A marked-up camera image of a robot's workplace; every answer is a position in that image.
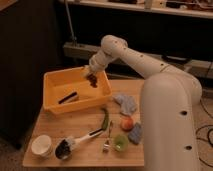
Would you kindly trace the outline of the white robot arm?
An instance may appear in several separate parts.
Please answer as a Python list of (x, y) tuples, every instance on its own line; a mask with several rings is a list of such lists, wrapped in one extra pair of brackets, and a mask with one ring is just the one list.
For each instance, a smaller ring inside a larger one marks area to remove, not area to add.
[(84, 71), (97, 74), (121, 59), (144, 78), (140, 92), (145, 171), (201, 171), (193, 119), (193, 106), (202, 86), (191, 74), (128, 47), (113, 35), (101, 39), (101, 47)]

